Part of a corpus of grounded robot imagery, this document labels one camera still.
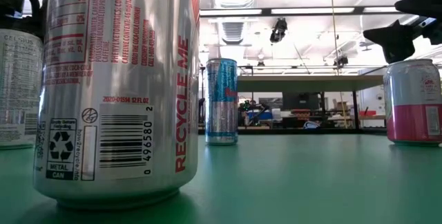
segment blue and silver can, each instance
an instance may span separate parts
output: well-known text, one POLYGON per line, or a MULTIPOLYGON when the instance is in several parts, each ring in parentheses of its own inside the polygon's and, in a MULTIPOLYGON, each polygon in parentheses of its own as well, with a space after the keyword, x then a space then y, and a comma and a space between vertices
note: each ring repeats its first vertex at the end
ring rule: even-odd
POLYGON ((210 59, 206 65, 206 142, 230 145, 238 141, 238 76, 236 61, 210 59))

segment fluorescent light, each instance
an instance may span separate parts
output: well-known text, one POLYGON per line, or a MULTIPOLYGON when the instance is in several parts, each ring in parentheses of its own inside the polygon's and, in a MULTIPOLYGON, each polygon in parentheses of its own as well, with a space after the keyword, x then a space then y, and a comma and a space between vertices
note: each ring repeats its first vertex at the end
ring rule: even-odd
POLYGON ((210 24, 218 24, 218 23, 251 23, 251 22, 258 22, 259 20, 257 18, 253 19, 239 19, 235 17, 229 17, 226 19, 209 19, 208 22, 210 24))
POLYGON ((261 9, 200 10, 200 16, 261 15, 261 9))
POLYGON ((366 7, 364 12, 398 12, 395 7, 366 7))
MULTIPOLYGON (((334 8, 335 13, 353 12, 353 7, 334 8)), ((272 9, 272 14, 331 14, 333 8, 288 8, 288 9, 272 9)))

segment red bull can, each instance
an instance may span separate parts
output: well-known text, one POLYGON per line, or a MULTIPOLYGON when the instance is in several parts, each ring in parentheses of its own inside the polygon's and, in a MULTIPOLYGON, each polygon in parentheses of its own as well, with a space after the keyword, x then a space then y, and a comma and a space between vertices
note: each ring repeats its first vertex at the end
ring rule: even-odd
POLYGON ((60 205, 152 203, 198 163, 199 0, 48 0, 34 186, 60 205))
POLYGON ((238 142, 238 76, 232 59, 210 59, 206 65, 209 82, 206 100, 207 144, 238 142))
POLYGON ((396 144, 442 141, 441 78, 431 59, 390 64, 384 75, 388 138, 396 144))

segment recycling symbol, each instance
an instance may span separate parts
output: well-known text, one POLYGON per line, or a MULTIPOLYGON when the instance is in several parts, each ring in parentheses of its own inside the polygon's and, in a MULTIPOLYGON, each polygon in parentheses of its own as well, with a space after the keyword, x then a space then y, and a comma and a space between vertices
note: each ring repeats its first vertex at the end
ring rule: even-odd
POLYGON ((67 131, 56 132, 49 142, 50 157, 53 160, 68 160, 73 150, 74 145, 67 131))

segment barcode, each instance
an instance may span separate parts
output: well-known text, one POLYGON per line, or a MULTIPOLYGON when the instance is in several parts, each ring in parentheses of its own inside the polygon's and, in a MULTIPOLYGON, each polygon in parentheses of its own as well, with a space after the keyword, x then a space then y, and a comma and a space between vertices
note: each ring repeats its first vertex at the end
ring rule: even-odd
POLYGON ((25 135, 37 134, 37 114, 27 113, 25 116, 25 135))
POLYGON ((146 166, 143 160, 143 124, 147 115, 101 115, 99 167, 146 166))
POLYGON ((439 108, 437 106, 427 106, 425 110, 427 112, 428 135, 440 135, 439 108))

